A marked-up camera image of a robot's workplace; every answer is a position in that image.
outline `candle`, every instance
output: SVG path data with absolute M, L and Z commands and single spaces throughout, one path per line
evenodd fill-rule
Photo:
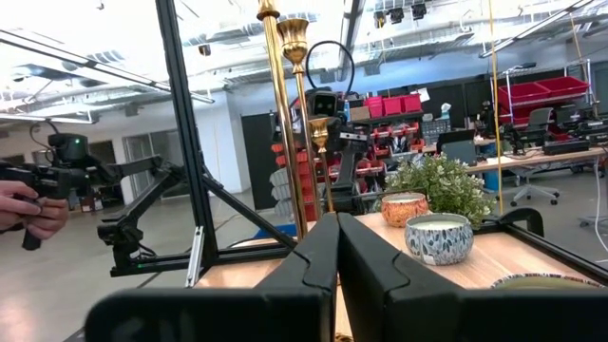
M 412 224 L 412 227 L 421 230 L 445 230 L 451 228 L 457 228 L 462 226 L 463 223 L 455 220 L 435 220 L 428 222 L 420 222 Z

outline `gold candlestick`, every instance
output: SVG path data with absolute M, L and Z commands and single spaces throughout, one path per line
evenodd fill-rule
M 330 170 L 327 167 L 327 158 L 325 153 L 325 144 L 330 134 L 327 131 L 327 123 L 330 118 L 321 118 L 310 120 L 309 123 L 313 130 L 312 139 L 313 142 L 319 147 L 319 154 L 321 155 L 321 161 L 323 162 L 323 173 L 325 178 L 325 192 L 327 193 L 327 203 L 330 213 L 333 213 L 333 201 L 332 201 L 332 181 L 330 180 Z
M 304 197 L 302 186 L 297 173 L 297 159 L 295 154 L 294 134 L 292 131 L 292 115 L 289 112 L 287 101 L 287 90 L 285 88 L 285 74 L 283 62 L 278 48 L 278 33 L 276 31 L 276 18 L 279 12 L 276 10 L 274 0 L 259 0 L 257 20 L 264 26 L 266 46 L 268 48 L 268 59 L 275 89 L 276 110 L 278 111 L 281 124 L 281 138 L 283 140 L 283 151 L 285 151 L 285 168 L 289 175 L 289 185 L 292 191 L 292 206 L 294 209 L 295 229 L 297 238 L 301 241 L 308 232 L 306 212 L 304 209 Z
M 313 143 L 311 142 L 310 129 L 308 127 L 308 107 L 306 105 L 306 89 L 304 88 L 304 66 L 302 61 L 308 53 L 306 43 L 306 28 L 308 21 L 304 19 L 288 19 L 276 25 L 278 35 L 283 42 L 283 56 L 294 65 L 292 71 L 297 84 L 297 96 L 300 99 L 300 112 L 302 113 L 302 125 L 308 153 L 308 167 L 311 174 L 313 186 L 314 213 L 316 219 L 321 219 L 321 200 L 316 189 L 316 167 L 314 162 Z

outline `finger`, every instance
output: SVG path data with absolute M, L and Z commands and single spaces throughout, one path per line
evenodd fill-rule
M 53 208 L 67 208 L 67 200 L 65 199 L 41 198 L 38 199 L 38 202 L 44 206 L 49 206 Z
M 39 239 L 49 239 L 56 233 L 55 231 L 44 230 L 34 224 L 28 224 L 26 228 Z
M 6 230 L 21 222 L 21 217 L 14 213 L 0 210 L 0 230 Z
M 63 222 L 57 219 L 50 218 L 26 218 L 26 224 L 33 224 L 34 226 L 48 231 L 58 231 L 64 226 Z
M 0 196 L 0 209 L 19 215 L 36 216 L 42 212 L 42 209 L 37 205 L 27 203 L 24 200 L 11 199 L 5 196 Z
M 23 195 L 33 200 L 38 199 L 38 193 L 22 181 L 2 180 L 0 181 L 0 190 L 4 195 Z
M 65 219 L 67 218 L 67 211 L 60 208 L 44 206 L 42 207 L 42 212 L 38 214 L 38 217 L 47 219 Z

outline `table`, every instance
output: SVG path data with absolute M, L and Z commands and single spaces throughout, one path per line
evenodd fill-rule
M 388 226 L 380 213 L 356 218 L 395 248 L 409 255 L 403 228 Z M 214 266 L 203 276 L 197 287 L 251 288 L 280 263 L 281 260 L 270 260 Z M 460 264 L 428 267 L 438 275 L 468 289 L 487 288 L 499 278 L 517 273 L 557 273 L 587 279 L 572 268 L 505 233 L 476 236 L 470 255 Z M 339 288 L 335 328 L 337 333 L 352 335 L 344 297 Z
M 511 158 L 508 155 L 501 157 L 501 168 L 509 169 L 520 166 L 538 165 L 550 162 L 567 162 L 593 159 L 606 154 L 601 147 L 592 147 L 588 151 L 564 153 L 556 156 L 546 156 L 540 147 L 526 149 L 526 156 Z M 488 158 L 487 161 L 478 162 L 475 166 L 467 168 L 470 173 L 492 171 L 498 169 L 498 158 Z

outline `green plant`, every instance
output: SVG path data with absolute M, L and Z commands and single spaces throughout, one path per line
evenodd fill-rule
M 490 214 L 496 201 L 484 197 L 484 180 L 468 175 L 466 166 L 445 155 L 422 158 L 419 165 L 402 161 L 397 173 L 387 179 L 388 190 L 427 189 L 428 207 L 435 213 L 467 217 L 473 227 Z

